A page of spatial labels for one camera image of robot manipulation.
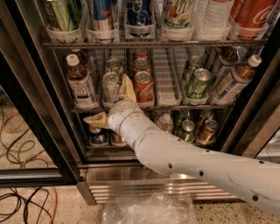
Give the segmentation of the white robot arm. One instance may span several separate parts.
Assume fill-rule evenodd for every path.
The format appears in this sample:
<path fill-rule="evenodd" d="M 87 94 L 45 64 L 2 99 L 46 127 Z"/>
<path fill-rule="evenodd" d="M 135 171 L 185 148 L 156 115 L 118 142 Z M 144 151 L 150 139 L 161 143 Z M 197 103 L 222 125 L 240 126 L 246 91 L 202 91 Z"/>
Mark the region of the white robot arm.
<path fill-rule="evenodd" d="M 206 184 L 256 207 L 280 214 L 280 164 L 256 157 L 279 130 L 280 87 L 269 84 L 267 98 L 256 98 L 259 111 L 246 128 L 236 127 L 221 151 L 186 143 L 156 129 L 136 136 L 138 164 L 98 164 L 88 169 L 87 182 L 98 201 L 120 193 L 123 185 L 149 188 L 171 179 Z"/>

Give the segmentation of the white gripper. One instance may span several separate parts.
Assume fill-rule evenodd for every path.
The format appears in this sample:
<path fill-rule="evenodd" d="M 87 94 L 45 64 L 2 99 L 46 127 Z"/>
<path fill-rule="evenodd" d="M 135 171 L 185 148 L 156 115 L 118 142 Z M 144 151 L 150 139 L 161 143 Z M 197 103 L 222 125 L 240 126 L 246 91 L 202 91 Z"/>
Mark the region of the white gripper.
<path fill-rule="evenodd" d="M 152 126 L 152 121 L 144 114 L 138 104 L 133 83 L 125 73 L 119 90 L 119 101 L 108 113 L 88 116 L 83 121 L 90 126 L 108 129 L 109 127 L 124 139 L 137 139 Z"/>

